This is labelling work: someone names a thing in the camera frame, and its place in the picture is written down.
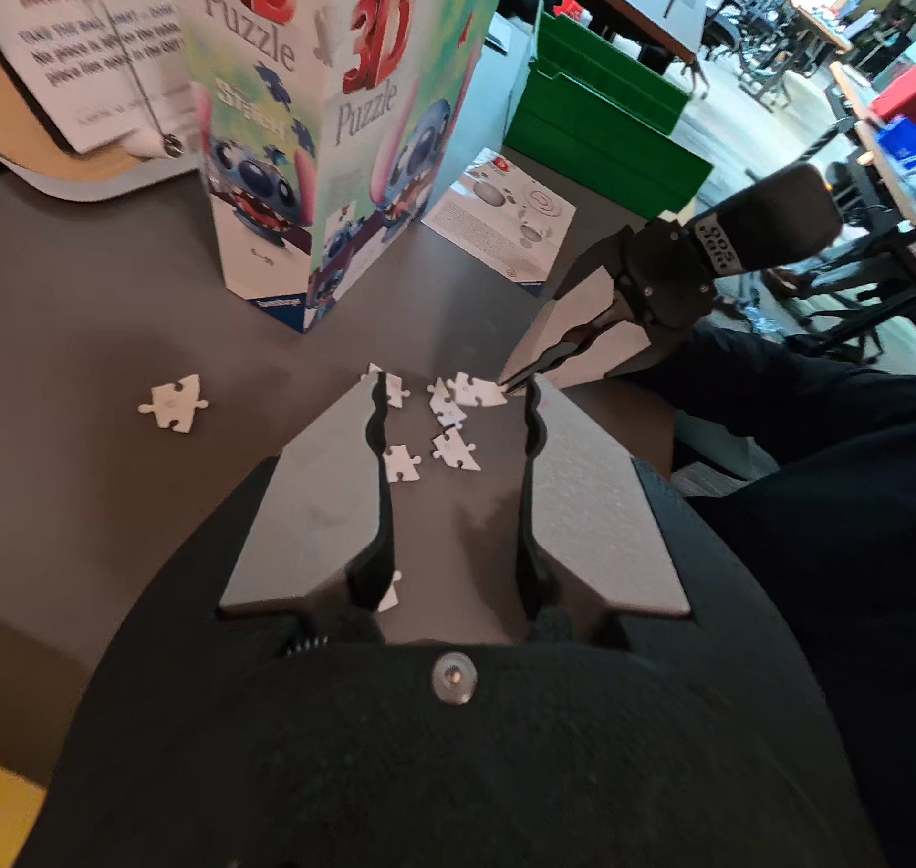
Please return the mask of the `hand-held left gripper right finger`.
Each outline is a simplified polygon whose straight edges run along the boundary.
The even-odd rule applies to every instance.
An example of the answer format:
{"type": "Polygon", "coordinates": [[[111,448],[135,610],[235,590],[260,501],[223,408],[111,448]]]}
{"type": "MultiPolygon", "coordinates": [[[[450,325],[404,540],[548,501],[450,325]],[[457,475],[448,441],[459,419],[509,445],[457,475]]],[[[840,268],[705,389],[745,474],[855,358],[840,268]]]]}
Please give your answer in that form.
{"type": "Polygon", "coordinates": [[[528,428],[515,578],[530,622],[692,610],[632,455],[542,374],[526,381],[528,428]]]}

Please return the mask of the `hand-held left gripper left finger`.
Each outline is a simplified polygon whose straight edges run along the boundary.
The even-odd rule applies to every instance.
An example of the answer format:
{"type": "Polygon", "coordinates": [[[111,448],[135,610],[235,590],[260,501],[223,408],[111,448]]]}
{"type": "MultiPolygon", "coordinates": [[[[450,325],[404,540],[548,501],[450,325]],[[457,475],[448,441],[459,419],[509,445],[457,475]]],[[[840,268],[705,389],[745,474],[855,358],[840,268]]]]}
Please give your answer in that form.
{"type": "Polygon", "coordinates": [[[385,375],[369,372],[281,451],[223,615],[377,611],[395,574],[386,416],[385,375]]]}

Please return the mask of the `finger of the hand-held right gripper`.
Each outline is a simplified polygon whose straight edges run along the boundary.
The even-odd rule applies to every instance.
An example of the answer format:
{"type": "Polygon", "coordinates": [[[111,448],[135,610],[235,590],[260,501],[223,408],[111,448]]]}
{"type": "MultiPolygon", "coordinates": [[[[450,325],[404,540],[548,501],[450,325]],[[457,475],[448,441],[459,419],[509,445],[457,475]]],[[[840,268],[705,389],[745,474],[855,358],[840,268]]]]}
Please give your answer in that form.
{"type": "Polygon", "coordinates": [[[614,280],[604,267],[593,270],[559,299],[546,302],[513,349],[499,378],[503,391],[517,390],[532,371],[543,369],[543,355],[574,328],[589,326],[612,309],[614,280]]]}
{"type": "MultiPolygon", "coordinates": [[[[569,327],[552,323],[537,334],[528,332],[515,350],[516,374],[532,365],[544,350],[554,346],[569,327]]],[[[596,382],[649,346],[649,337],[644,329],[622,321],[603,332],[587,351],[546,372],[546,378],[560,390],[596,382]]]]}

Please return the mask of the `person's right forearm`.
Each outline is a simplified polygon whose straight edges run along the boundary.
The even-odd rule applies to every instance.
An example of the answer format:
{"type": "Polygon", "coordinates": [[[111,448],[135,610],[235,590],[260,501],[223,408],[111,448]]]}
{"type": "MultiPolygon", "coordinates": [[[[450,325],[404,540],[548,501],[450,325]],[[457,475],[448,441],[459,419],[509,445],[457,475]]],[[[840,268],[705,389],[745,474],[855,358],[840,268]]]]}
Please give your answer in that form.
{"type": "Polygon", "coordinates": [[[781,466],[826,450],[915,469],[915,379],[795,354],[698,323],[663,361],[622,379],[675,409],[754,439],[781,466]]]}

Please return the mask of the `cartoon print puzzle box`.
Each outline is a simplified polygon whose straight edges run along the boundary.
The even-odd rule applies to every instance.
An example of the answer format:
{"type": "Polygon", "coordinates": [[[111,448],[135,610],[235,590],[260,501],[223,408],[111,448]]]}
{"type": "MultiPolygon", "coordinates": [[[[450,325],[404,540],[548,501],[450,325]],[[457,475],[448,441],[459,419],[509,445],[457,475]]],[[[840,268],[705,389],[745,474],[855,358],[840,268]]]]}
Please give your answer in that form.
{"type": "Polygon", "coordinates": [[[308,331],[427,207],[499,0],[177,0],[226,288],[308,331]]]}

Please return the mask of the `folded instruction leaflet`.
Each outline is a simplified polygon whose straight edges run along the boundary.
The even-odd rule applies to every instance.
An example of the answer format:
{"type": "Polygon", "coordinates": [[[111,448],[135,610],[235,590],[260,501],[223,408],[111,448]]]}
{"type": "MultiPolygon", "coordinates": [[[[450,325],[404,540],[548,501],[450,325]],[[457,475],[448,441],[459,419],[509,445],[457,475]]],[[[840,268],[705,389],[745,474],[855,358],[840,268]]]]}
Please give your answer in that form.
{"type": "Polygon", "coordinates": [[[546,285],[576,207],[491,148],[482,149],[423,223],[538,296],[546,285]]]}

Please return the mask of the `green plastic bin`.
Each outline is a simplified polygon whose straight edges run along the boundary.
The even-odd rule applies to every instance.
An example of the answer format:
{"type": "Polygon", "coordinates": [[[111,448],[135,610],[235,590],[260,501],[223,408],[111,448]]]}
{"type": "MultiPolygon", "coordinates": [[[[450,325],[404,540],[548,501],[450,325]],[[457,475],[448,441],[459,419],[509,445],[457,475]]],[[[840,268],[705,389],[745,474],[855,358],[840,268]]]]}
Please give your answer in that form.
{"type": "Polygon", "coordinates": [[[680,212],[714,169],[671,137],[688,100],[568,15],[550,15],[539,4],[529,72],[505,144],[651,220],[680,212]]]}

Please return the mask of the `black office chair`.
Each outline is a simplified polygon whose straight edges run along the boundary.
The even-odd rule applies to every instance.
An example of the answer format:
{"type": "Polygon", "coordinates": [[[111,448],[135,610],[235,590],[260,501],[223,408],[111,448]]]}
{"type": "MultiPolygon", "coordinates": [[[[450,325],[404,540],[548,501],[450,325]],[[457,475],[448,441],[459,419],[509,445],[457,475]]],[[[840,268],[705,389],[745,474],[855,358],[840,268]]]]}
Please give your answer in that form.
{"type": "Polygon", "coordinates": [[[802,355],[875,365],[884,353],[878,328],[895,317],[914,320],[914,245],[914,227],[903,222],[887,233],[760,272],[746,314],[751,331],[786,342],[802,355]],[[838,307],[795,314],[802,332],[793,334],[764,313],[763,289],[785,313],[817,297],[829,297],[838,307]]]}

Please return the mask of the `person's dark clothed body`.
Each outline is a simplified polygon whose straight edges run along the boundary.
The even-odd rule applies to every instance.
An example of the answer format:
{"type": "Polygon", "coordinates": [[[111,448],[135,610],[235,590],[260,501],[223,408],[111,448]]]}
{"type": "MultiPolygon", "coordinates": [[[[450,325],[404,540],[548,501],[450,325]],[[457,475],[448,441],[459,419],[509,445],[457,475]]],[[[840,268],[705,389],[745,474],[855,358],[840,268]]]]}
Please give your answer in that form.
{"type": "Polygon", "coordinates": [[[843,737],[887,862],[914,866],[914,416],[754,439],[779,465],[694,507],[779,607],[843,737]]]}

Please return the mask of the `blue storage bin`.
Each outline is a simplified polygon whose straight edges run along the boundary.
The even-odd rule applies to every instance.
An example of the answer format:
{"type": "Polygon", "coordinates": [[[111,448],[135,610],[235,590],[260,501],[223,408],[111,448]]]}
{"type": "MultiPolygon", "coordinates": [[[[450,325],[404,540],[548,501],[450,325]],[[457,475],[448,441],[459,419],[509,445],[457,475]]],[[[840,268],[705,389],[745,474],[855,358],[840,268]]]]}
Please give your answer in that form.
{"type": "Polygon", "coordinates": [[[897,115],[877,134],[880,147],[904,173],[915,171],[915,124],[905,114],[897,115]]]}

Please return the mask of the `red storage bin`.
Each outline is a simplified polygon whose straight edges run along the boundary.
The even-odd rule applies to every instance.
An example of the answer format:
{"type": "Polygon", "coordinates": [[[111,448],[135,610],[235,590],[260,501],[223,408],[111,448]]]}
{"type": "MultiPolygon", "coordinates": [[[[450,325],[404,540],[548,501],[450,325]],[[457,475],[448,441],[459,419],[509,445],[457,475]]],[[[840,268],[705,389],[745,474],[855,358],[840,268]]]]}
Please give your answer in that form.
{"type": "Polygon", "coordinates": [[[915,124],[915,74],[913,65],[876,96],[868,107],[873,122],[889,124],[904,116],[915,124]]]}

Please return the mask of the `white board base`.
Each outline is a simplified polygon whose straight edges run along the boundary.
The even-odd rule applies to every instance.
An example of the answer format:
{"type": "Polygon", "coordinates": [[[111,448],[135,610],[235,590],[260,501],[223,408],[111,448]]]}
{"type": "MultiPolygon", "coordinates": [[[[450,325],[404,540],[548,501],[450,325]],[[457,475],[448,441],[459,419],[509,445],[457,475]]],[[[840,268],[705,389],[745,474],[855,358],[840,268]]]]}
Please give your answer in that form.
{"type": "Polygon", "coordinates": [[[125,197],[132,192],[198,171],[203,167],[200,155],[184,155],[179,158],[165,157],[144,160],[138,166],[119,173],[111,179],[64,180],[29,170],[4,157],[1,162],[4,167],[38,192],[52,198],[81,203],[102,202],[125,197]]]}

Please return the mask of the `yellow plastic bin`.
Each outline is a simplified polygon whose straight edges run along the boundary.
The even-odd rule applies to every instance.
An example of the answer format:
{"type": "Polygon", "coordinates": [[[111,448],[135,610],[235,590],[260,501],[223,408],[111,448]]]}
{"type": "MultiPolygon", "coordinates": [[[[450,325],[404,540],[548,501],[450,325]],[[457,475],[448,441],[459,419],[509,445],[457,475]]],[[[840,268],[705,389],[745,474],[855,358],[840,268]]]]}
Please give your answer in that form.
{"type": "Polygon", "coordinates": [[[47,790],[1,767],[1,867],[12,867],[40,814],[47,790]]]}

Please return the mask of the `printed instruction sheet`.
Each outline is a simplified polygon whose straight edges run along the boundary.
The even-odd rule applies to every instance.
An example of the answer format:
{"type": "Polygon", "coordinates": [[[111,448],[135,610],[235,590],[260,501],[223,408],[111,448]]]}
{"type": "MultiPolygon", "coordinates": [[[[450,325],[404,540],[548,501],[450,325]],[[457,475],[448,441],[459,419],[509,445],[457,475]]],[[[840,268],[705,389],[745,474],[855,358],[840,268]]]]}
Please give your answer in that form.
{"type": "Polygon", "coordinates": [[[195,111],[177,0],[1,0],[2,55],[86,153],[189,152],[195,111]]]}

